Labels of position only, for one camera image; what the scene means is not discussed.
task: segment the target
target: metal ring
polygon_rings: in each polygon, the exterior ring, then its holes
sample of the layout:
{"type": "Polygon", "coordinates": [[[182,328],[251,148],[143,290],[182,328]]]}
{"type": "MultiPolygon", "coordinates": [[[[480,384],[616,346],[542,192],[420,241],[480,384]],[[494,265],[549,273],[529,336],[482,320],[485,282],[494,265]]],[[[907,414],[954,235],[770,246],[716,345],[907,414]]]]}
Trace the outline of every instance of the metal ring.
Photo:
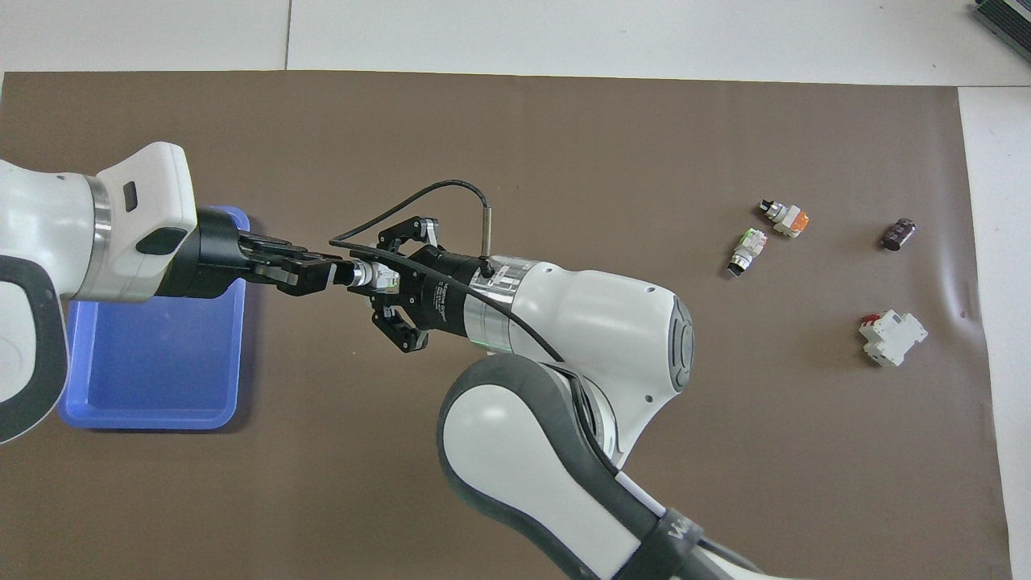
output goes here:
{"type": "MultiPolygon", "coordinates": [[[[490,258],[494,275],[484,277],[479,270],[469,280],[469,287],[511,308],[520,283],[537,261],[507,255],[490,258]]],[[[465,334],[473,343],[495,352],[511,352],[508,319],[478,300],[467,297],[464,305],[465,334]]]]}
{"type": "Polygon", "coordinates": [[[89,298],[88,295],[100,276],[104,258],[111,244],[111,201],[107,196],[107,187],[97,177],[84,176],[86,182],[90,183],[90,193],[93,194],[93,248],[90,250],[90,265],[86,270],[86,277],[72,299],[78,299],[80,295],[87,295],[86,298],[89,298]]]}

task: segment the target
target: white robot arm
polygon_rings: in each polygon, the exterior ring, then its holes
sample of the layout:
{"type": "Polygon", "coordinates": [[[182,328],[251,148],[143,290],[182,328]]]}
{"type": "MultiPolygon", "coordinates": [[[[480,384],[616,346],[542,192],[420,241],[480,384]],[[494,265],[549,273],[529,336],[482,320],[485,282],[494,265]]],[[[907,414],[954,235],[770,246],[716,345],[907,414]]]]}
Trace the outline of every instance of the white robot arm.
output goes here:
{"type": "MultiPolygon", "coordinates": [[[[446,184],[480,196],[489,239],[489,205],[469,183],[434,183],[408,201],[446,184]]],[[[402,351],[425,348],[428,332],[440,330],[498,353],[447,394],[440,464],[463,500],[571,578],[770,578],[621,471],[690,375],[694,331],[676,296],[616,274],[489,257],[486,242],[479,257],[446,251],[432,217],[383,230],[376,247],[342,241],[385,215],[330,241],[351,249],[345,259],[195,208],[186,157],[170,143],[96,177],[0,161],[0,443],[60,397],[61,300],[214,298],[238,277],[292,296],[342,284],[369,299],[373,325],[402,351]],[[423,245],[405,257],[409,240],[423,245]]]]}
{"type": "Polygon", "coordinates": [[[0,160],[0,442],[39,422],[64,387],[60,301],[149,299],[196,224],[186,156],[171,143],[97,176],[0,160]]]}

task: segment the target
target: blue plastic tray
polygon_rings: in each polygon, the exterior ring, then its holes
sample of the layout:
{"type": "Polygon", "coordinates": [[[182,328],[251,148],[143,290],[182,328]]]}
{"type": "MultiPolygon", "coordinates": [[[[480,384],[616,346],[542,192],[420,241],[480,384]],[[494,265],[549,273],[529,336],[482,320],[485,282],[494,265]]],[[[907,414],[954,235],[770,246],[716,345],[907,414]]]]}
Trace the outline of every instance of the blue plastic tray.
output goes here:
{"type": "MultiPolygon", "coordinates": [[[[220,206],[236,227],[243,211],[220,206]]],[[[214,300],[72,302],[71,365],[58,404],[73,428],[215,430],[236,412],[244,281],[214,300]]]]}

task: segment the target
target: brown mat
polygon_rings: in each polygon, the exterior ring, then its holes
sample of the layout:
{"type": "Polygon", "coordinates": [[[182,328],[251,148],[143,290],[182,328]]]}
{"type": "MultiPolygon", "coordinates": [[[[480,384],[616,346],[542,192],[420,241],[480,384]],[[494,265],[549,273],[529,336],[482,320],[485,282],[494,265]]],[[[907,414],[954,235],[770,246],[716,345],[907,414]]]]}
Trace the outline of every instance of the brown mat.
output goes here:
{"type": "MultiPolygon", "coordinates": [[[[495,248],[652,280],[696,367],[628,473],[767,572],[1009,578],[955,89],[343,72],[8,73],[0,157],[96,172],[186,148],[198,204],[318,249],[433,180],[478,183],[495,248]],[[762,199],[801,205],[724,272],[762,199]],[[920,230],[898,252],[896,218],[920,230]],[[905,365],[859,318],[912,312],[905,365]]],[[[462,191],[411,213],[475,252],[462,191]]],[[[402,213],[399,218],[411,213],[402,213]]],[[[479,351],[402,355],[342,288],[248,295],[243,389],[214,435],[90,433],[52,415],[0,448],[0,576],[560,578],[466,508],[434,444],[479,351]]]]}

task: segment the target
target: white floor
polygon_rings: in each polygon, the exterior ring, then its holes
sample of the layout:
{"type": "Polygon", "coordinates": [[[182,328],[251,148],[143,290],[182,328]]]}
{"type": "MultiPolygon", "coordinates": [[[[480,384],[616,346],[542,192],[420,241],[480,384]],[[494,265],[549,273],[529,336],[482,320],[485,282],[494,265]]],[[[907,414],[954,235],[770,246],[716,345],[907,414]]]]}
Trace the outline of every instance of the white floor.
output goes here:
{"type": "Polygon", "coordinates": [[[963,87],[1013,578],[1031,580],[1031,64],[970,3],[2,0],[0,84],[4,70],[289,67],[963,87]]]}

